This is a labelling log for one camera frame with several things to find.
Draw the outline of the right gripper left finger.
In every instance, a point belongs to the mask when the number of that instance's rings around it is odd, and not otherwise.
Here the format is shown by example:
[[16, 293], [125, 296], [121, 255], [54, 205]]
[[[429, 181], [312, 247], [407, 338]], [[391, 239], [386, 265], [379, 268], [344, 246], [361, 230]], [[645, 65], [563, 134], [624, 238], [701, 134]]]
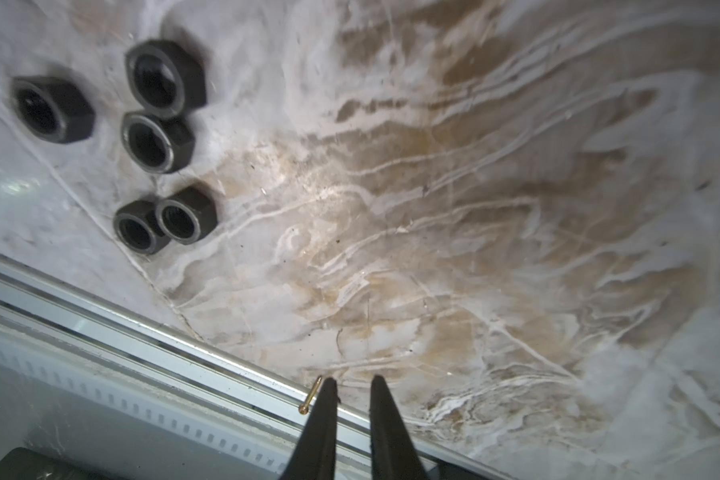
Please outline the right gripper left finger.
[[280, 480], [333, 480], [336, 465], [337, 383], [324, 378]]

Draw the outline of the brass wood screw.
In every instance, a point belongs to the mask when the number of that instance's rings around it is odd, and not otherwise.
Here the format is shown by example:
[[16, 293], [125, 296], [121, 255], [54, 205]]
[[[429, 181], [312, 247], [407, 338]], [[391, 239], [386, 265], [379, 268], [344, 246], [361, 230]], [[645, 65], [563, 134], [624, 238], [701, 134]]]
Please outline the brass wood screw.
[[298, 406], [298, 412], [301, 415], [307, 415], [310, 411], [310, 406], [315, 399], [315, 397], [318, 395], [320, 388], [322, 386], [324, 377], [322, 375], [318, 375], [313, 382], [312, 386], [310, 387], [307, 395], [305, 396], [304, 400], [300, 403]]

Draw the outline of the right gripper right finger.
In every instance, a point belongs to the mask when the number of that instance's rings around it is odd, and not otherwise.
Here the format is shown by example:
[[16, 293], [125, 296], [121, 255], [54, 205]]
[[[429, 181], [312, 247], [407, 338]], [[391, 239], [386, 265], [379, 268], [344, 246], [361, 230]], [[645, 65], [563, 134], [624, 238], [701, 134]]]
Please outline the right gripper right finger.
[[371, 382], [369, 418], [372, 478], [426, 480], [426, 471], [381, 375]]

